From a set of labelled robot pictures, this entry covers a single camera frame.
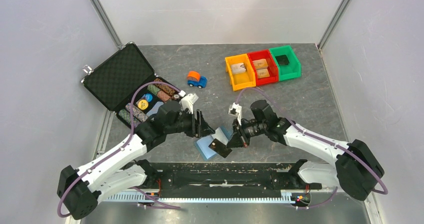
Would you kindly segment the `blue card holder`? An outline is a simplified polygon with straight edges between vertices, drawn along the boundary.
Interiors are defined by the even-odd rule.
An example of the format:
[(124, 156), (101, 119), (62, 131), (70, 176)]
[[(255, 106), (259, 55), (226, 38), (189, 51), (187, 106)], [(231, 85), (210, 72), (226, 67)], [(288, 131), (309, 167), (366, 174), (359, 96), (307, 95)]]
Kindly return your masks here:
[(229, 131), (224, 126), (220, 126), (215, 129), (214, 134), (207, 135), (195, 141), (194, 146), (199, 151), (202, 159), (204, 161), (208, 161), (217, 155), (217, 152), (214, 151), (210, 146), (213, 143), (216, 143), (216, 141), (219, 141), (226, 145), (230, 140), (232, 134), (232, 131)]

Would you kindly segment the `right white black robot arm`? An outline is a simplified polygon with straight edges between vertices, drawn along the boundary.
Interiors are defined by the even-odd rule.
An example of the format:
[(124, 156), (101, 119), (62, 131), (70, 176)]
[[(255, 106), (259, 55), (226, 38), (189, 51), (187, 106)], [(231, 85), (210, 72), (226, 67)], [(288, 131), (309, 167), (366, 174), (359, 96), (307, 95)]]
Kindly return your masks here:
[(228, 113), (235, 116), (233, 134), (227, 147), (246, 148), (252, 137), (265, 135), (273, 142), (297, 148), (323, 160), (299, 161), (289, 174), (295, 188), (322, 184), (341, 188), (352, 198), (364, 201), (370, 193), (388, 194), (382, 182), (385, 171), (367, 144), (355, 139), (340, 141), (312, 132), (291, 119), (279, 117), (265, 100), (251, 104), (254, 118), (242, 118), (242, 107), (233, 103)]

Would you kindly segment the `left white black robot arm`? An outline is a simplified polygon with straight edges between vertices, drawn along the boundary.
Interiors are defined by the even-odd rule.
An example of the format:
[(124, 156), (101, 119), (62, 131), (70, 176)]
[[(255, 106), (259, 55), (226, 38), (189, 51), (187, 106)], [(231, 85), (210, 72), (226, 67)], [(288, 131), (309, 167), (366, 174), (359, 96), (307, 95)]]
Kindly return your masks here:
[(189, 108), (182, 108), (177, 101), (161, 105), (146, 121), (132, 127), (123, 143), (76, 169), (68, 165), (61, 170), (57, 187), (60, 198), (57, 215), (80, 220), (115, 193), (141, 185), (153, 187), (157, 174), (147, 164), (136, 165), (121, 173), (118, 170), (163, 143), (167, 135), (175, 133), (202, 138), (215, 131), (200, 110), (193, 113)]

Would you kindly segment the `gold VIP card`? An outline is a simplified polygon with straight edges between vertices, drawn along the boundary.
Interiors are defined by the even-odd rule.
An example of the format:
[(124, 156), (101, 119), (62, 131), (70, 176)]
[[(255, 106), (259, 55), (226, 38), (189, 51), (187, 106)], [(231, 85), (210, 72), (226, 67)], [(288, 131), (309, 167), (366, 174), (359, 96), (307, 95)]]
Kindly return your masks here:
[(268, 69), (266, 69), (266, 68), (258, 69), (256, 71), (256, 74), (257, 74), (258, 79), (270, 77), (270, 73), (269, 73)]

